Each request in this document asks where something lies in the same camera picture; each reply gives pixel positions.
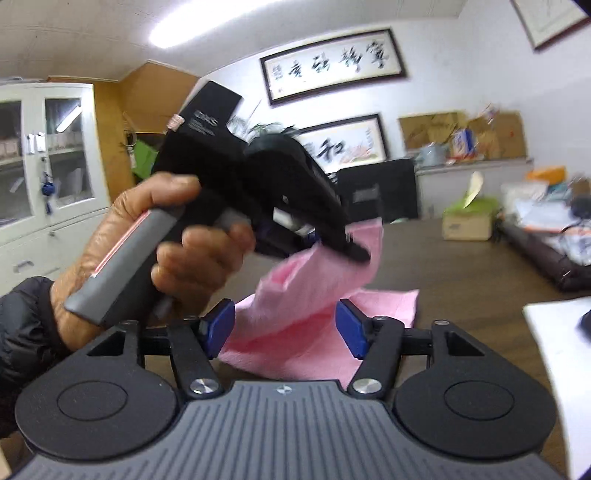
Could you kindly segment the person left hand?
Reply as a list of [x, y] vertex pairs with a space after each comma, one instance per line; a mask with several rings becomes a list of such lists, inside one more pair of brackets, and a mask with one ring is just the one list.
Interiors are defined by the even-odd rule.
[[211, 227], [211, 212], [187, 207], [199, 191], [197, 177], [158, 173], [117, 198], [51, 287], [56, 329], [69, 350], [121, 320], [146, 319], [161, 296], [175, 301], [177, 315], [198, 315], [238, 272], [256, 246], [252, 228]]

